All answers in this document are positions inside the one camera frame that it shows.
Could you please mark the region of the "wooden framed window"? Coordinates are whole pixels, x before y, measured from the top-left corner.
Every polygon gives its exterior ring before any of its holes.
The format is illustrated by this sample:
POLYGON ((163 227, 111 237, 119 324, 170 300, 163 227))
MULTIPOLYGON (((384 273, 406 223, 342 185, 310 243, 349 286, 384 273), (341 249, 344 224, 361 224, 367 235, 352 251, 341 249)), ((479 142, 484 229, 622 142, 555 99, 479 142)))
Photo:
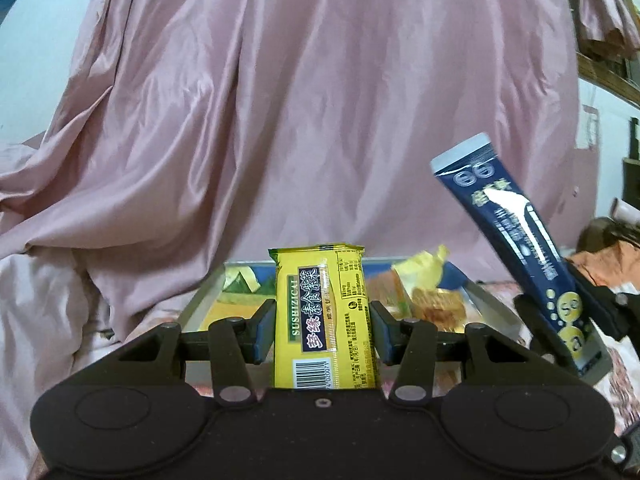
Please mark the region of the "wooden framed window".
POLYGON ((568 0, 578 75, 639 104, 639 15, 631 0, 568 0))

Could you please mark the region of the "pink satin quilt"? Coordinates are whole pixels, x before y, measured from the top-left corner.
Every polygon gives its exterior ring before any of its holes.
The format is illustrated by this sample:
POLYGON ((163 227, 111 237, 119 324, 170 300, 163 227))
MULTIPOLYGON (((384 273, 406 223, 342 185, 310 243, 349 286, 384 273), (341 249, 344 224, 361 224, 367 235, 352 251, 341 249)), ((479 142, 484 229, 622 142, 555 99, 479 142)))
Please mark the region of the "pink satin quilt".
POLYGON ((227 260, 446 245, 506 269, 430 162, 484 132, 544 219, 570 196, 567 0, 91 0, 36 150, 1 153, 1 474, 93 308, 126 339, 227 260))

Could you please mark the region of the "orange cloth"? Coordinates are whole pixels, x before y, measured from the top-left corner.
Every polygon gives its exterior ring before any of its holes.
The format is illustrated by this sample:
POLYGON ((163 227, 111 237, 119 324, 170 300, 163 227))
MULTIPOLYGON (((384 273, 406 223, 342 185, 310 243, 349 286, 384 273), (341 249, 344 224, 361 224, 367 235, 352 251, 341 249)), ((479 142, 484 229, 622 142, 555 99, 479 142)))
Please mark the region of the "orange cloth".
POLYGON ((639 289, 639 248, 619 240, 598 252, 578 252, 568 261, 593 285, 639 289))

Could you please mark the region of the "yellow snack wrapper in tray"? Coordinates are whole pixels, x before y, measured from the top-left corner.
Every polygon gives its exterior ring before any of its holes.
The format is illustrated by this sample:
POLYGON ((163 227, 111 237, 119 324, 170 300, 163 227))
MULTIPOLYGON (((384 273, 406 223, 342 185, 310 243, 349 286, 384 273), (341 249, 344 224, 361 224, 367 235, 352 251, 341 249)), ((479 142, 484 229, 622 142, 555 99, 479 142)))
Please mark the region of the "yellow snack wrapper in tray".
POLYGON ((438 289, 448 256, 448 248, 439 245, 436 252, 418 252, 406 260, 394 263, 392 269, 398 275, 407 295, 413 298, 418 292, 434 292, 438 289))

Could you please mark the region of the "yellow biscuit packet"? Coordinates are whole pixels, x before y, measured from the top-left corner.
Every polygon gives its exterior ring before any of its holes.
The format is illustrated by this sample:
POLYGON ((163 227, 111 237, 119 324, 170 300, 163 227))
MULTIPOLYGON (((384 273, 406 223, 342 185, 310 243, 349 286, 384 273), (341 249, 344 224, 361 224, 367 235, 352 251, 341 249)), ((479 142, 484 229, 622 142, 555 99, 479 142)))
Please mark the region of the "yellow biscuit packet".
POLYGON ((273 248, 276 328, 273 385, 372 389, 378 385, 363 248, 273 248))

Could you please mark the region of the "dark blue snack stick packet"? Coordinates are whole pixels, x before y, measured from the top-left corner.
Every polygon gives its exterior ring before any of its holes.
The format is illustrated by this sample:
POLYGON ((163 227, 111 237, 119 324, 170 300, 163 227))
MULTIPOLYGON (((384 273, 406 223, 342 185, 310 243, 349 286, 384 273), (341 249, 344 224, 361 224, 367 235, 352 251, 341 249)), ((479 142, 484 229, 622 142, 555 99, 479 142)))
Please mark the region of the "dark blue snack stick packet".
POLYGON ((431 160, 434 176, 480 228, 522 294, 514 300, 532 343, 595 385, 613 367, 582 294, 532 202, 479 133, 431 160))

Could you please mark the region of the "floral bed sheet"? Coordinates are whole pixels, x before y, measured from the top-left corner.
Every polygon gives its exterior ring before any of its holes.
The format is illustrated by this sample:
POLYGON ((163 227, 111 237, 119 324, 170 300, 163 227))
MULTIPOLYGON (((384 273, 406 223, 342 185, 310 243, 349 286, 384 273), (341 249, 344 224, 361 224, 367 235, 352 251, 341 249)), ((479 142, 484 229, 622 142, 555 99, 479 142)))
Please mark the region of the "floral bed sheet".
MULTIPOLYGON (((492 296, 515 312, 514 298, 521 289, 514 282, 480 283, 492 296)), ((626 292, 639 299, 639 289, 631 282, 610 287, 612 292, 626 292)), ((639 420, 639 358, 628 337, 616 341, 598 328, 613 363, 612 370, 594 386, 608 400, 615 415, 615 432, 622 434, 639 420)), ((532 334, 526 327, 520 329, 517 341, 529 347, 532 334)))

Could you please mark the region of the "rolled white paper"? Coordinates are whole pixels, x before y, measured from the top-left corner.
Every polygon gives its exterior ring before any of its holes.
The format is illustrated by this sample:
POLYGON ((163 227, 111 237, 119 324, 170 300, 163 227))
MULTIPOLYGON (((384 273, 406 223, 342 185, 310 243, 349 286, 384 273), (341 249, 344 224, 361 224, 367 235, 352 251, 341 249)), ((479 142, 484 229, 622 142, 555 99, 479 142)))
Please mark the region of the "rolled white paper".
POLYGON ((640 224, 640 210, 620 198, 614 198, 610 209, 610 217, 620 223, 638 226, 640 224))

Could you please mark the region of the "grey cardboard box tray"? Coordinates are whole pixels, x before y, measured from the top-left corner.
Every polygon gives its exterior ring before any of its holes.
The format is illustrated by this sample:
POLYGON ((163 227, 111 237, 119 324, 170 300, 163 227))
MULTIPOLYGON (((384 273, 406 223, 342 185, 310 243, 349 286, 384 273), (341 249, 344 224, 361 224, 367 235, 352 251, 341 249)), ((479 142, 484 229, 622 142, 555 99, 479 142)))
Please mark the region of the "grey cardboard box tray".
MULTIPOLYGON (((413 312, 433 313, 434 301, 425 307, 413 305, 411 295, 420 285, 401 281, 395 274, 399 265, 399 259, 362 260, 369 298, 384 304, 398 320, 408 318, 413 312)), ((196 332, 205 330, 220 318, 250 318, 264 301, 276 296, 276 286, 274 262, 228 262, 206 280, 180 315, 180 322, 188 332, 196 332)), ((442 277, 437 288, 443 292, 458 292, 465 307, 465 314, 456 325, 438 323, 440 330, 461 333, 466 324, 483 322, 521 344, 525 341, 524 324, 513 307, 513 297, 520 292, 515 284, 474 284, 447 261, 442 265, 442 277)))

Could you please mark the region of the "dark wooden cabinet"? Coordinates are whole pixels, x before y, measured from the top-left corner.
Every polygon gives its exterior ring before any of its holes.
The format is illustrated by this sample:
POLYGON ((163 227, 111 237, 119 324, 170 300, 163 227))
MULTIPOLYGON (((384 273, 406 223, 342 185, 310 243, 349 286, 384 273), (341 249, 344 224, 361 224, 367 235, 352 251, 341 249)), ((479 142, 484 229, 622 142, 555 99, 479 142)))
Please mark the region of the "dark wooden cabinet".
POLYGON ((623 159, 623 200, 640 208, 640 159, 639 159, 639 119, 629 122, 629 154, 623 159))

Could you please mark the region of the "clear wrapped bread pack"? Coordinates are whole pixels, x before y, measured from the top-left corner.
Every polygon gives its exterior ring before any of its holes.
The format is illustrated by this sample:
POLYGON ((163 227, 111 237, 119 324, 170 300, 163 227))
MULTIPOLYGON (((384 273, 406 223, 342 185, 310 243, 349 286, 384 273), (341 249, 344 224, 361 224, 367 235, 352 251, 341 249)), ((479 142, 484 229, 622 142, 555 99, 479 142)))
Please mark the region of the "clear wrapped bread pack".
POLYGON ((396 320, 416 318, 433 323, 442 332, 462 333, 468 319, 460 292, 439 288, 407 292, 394 270, 368 278, 367 291, 369 299, 379 301, 396 320))

